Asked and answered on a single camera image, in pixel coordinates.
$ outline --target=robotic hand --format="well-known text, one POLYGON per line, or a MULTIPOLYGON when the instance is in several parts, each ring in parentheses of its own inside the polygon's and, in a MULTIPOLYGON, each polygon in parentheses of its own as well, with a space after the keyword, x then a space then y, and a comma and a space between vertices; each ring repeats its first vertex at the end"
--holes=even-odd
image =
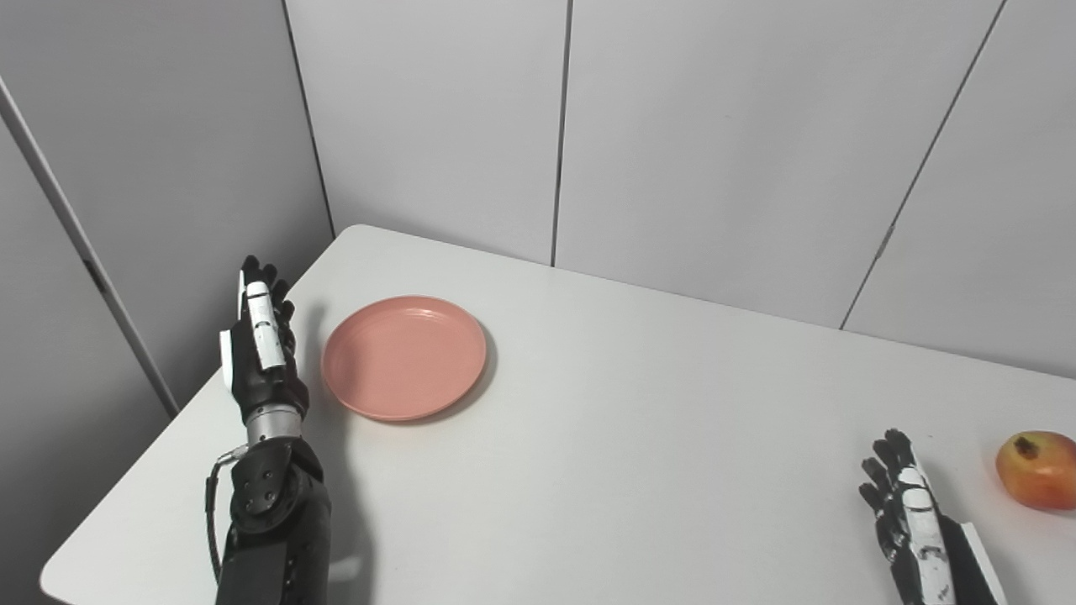
POLYGON ((309 393, 295 366, 295 307, 272 265, 247 256, 239 276, 239 320, 221 333, 224 381, 239 404, 247 446, 221 456, 207 480, 207 513, 223 464, 236 462, 216 605, 324 605, 328 581, 328 493, 321 463, 302 439, 309 393))
POLYGON ((978 533, 938 509, 908 437, 891 428, 874 451, 877 459, 863 461, 873 483, 860 486, 860 495, 874 509, 878 544, 902 603, 1006 605, 978 533))

